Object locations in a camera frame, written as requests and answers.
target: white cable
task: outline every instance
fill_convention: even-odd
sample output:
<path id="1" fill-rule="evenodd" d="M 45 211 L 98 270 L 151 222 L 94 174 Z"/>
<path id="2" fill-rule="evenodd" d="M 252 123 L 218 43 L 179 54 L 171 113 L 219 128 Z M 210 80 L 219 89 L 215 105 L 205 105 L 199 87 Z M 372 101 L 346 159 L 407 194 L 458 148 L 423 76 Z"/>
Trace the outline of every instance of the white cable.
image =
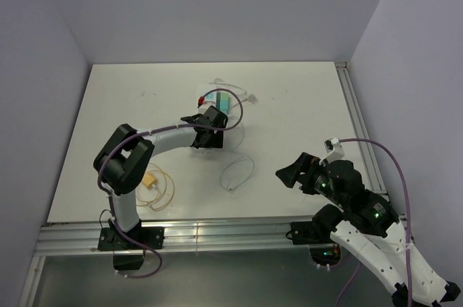
<path id="1" fill-rule="evenodd" d="M 233 85 L 233 84 L 230 84 L 230 83 L 225 83 L 224 80 L 222 80 L 221 78 L 216 78 L 214 79 L 214 81 L 212 82 L 212 84 L 214 85 L 220 85 L 220 86 L 224 86 L 225 88 L 229 87 L 229 88 L 234 88 L 234 89 L 238 89 L 238 90 L 241 90 L 241 93 L 240 94 L 237 94 L 237 96 L 239 97 L 239 99 L 241 100 L 241 102 L 246 102 L 246 101 L 249 101 L 250 103 L 256 103 L 257 102 L 257 97 L 251 93 L 250 95 L 247 94 L 247 91 L 244 89 L 244 88 L 240 88 L 239 86 L 236 86 L 236 85 Z M 229 112 L 238 105 L 238 103 L 234 104 L 233 106 L 231 106 L 229 108 Z M 234 115 L 229 115 L 228 116 L 229 119 L 237 119 L 237 117 L 235 117 Z M 252 177 L 252 174 L 254 173 L 254 170 L 255 170 L 255 162 L 254 160 L 247 154 L 245 153 L 241 153 L 241 152 L 238 152 L 237 149 L 239 148 L 239 146 L 243 143 L 244 139 L 245 139 L 245 135 L 246 135 L 246 132 L 245 132 L 245 126 L 243 125 L 242 122 L 240 122 L 240 126 L 242 128 L 242 137 L 241 139 L 239 140 L 238 144 L 236 144 L 236 146 L 234 146 L 233 148 L 229 148 L 229 149 L 221 149 L 220 151 L 222 152 L 225 152 L 225 153 L 233 153 L 233 154 L 241 154 L 241 156 L 238 158 L 238 159 L 235 159 L 234 161 L 232 161 L 230 164 L 228 164 L 223 170 L 222 170 L 222 173 L 220 174 L 220 176 L 218 177 L 218 183 L 220 184 L 221 188 L 224 189 L 225 191 L 234 191 L 236 190 L 237 188 L 239 188 L 241 185 L 245 184 L 251 177 Z M 246 162 L 246 161 L 250 161 L 250 163 L 252 164 L 252 168 L 250 170 L 250 173 L 246 176 L 246 178 L 239 182 L 237 185 L 231 187 L 230 185 L 232 184 L 233 180 L 235 179 L 235 176 L 233 176 L 229 183 L 225 186 L 224 185 L 224 175 L 226 173 L 226 171 L 228 171 L 231 167 L 239 164 L 239 163 L 242 163 L 242 162 Z"/>

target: white tabletop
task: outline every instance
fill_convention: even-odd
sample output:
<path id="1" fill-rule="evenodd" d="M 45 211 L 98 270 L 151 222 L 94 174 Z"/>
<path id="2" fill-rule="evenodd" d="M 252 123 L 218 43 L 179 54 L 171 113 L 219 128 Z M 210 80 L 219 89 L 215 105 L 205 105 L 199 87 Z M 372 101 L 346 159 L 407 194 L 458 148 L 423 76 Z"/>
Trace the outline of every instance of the white tabletop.
<path id="1" fill-rule="evenodd" d="M 323 142 L 354 136 L 332 62 L 105 64 L 93 66 L 48 222 L 98 220 L 108 208 L 96 186 L 93 160 L 122 123 L 153 129 L 197 112 L 197 87 L 221 78 L 258 98 L 244 103 L 245 139 L 238 151 L 255 162 L 254 175 L 233 192 L 218 176 L 236 156 L 181 148 L 156 156 L 173 178 L 176 193 L 162 211 L 139 209 L 142 219 L 217 219 L 313 215 L 327 204 L 318 195 L 288 189 L 275 171 L 303 152 L 322 156 Z M 239 128 L 226 133 L 238 140 Z M 344 146 L 346 157 L 367 178 L 359 147 Z"/>

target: white wall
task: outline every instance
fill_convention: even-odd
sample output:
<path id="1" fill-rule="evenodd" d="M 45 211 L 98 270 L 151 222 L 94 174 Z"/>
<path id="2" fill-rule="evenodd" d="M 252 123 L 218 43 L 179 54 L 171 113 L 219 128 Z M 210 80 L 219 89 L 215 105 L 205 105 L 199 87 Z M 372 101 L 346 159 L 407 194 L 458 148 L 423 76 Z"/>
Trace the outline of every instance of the white wall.
<path id="1" fill-rule="evenodd" d="M 460 286 L 462 16 L 463 0 L 381 0 L 351 68 L 370 135 L 404 168 L 420 250 Z M 397 172 L 386 156 L 378 156 L 392 200 L 402 205 Z"/>
<path id="2" fill-rule="evenodd" d="M 92 63 L 351 58 L 379 0 L 54 0 Z"/>
<path id="3" fill-rule="evenodd" d="M 51 0 L 0 0 L 0 306 L 15 306 L 88 63 Z"/>

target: black bracket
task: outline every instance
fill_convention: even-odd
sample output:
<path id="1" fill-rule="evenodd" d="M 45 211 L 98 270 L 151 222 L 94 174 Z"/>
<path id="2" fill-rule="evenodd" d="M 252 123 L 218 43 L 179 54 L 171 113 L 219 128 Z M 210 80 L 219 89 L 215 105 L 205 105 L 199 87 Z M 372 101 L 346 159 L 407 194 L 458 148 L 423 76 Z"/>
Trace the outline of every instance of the black bracket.
<path id="1" fill-rule="evenodd" d="M 333 243 L 329 238 L 320 238 L 313 222 L 292 222 L 290 239 L 293 245 Z"/>
<path id="2" fill-rule="evenodd" d="M 162 249 L 164 241 L 163 227 L 142 227 L 140 234 L 142 244 L 146 244 L 152 249 Z M 112 227 L 104 227 L 100 231 L 100 239 L 98 241 L 99 251 L 130 251 L 139 249 L 140 247 L 125 240 Z"/>
<path id="3" fill-rule="evenodd" d="M 140 247 L 125 240 L 112 226 L 111 222 L 109 224 L 110 227 L 105 227 L 100 231 L 100 238 L 98 240 L 99 251 L 140 250 Z M 130 232 L 127 235 L 131 238 L 135 237 L 135 234 Z M 146 244 L 152 249 L 162 249 L 164 241 L 163 227 L 141 227 L 140 224 L 135 232 L 136 241 Z M 144 258 L 144 255 L 115 254 L 113 256 L 113 267 L 117 271 L 138 270 L 143 265 Z"/>

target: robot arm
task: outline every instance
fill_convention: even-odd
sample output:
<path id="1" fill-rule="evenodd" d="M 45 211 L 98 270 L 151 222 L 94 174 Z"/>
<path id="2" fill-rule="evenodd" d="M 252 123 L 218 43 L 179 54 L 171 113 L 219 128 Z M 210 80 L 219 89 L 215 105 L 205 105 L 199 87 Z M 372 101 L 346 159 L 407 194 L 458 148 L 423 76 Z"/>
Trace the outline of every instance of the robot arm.
<path id="1" fill-rule="evenodd" d="M 154 157 L 155 155 L 175 148 L 187 148 L 192 146 L 196 139 L 196 135 L 197 133 L 194 128 L 182 127 L 178 130 L 166 131 L 151 135 L 145 140 L 147 141 L 146 144 L 148 146 L 149 143 L 152 145 L 153 149 L 150 157 Z M 113 189 L 114 194 L 112 196 L 114 215 L 122 231 L 128 232 L 140 222 L 140 218 L 137 213 L 135 189 L 120 195 L 116 193 L 116 190 Z"/>
<path id="2" fill-rule="evenodd" d="M 383 283 L 396 307 L 407 305 L 405 251 L 410 250 L 413 306 L 437 307 L 455 300 L 458 286 L 439 277 L 413 243 L 405 248 L 405 231 L 396 212 L 387 200 L 365 189 L 352 162 L 341 160 L 339 140 L 327 140 L 325 147 L 322 159 L 302 153 L 295 163 L 276 172 L 288 188 L 299 182 L 303 193 L 324 195 L 336 205 L 323 207 L 304 231 L 293 233 L 293 243 L 302 244 L 300 237 L 344 246 Z"/>
<path id="3" fill-rule="evenodd" d="M 210 106 L 204 114 L 183 117 L 188 124 L 203 127 L 225 128 L 228 117 L 216 107 Z M 100 168 L 108 155 L 125 139 L 136 135 L 137 131 L 128 124 L 120 125 L 109 138 L 93 162 L 94 168 Z M 163 152 L 184 147 L 222 148 L 224 133 L 201 127 L 179 127 L 147 138 L 135 138 L 116 153 L 103 171 L 103 182 L 112 190 L 112 211 L 123 232 L 141 227 L 137 213 L 135 188 L 141 183 L 150 159 Z"/>

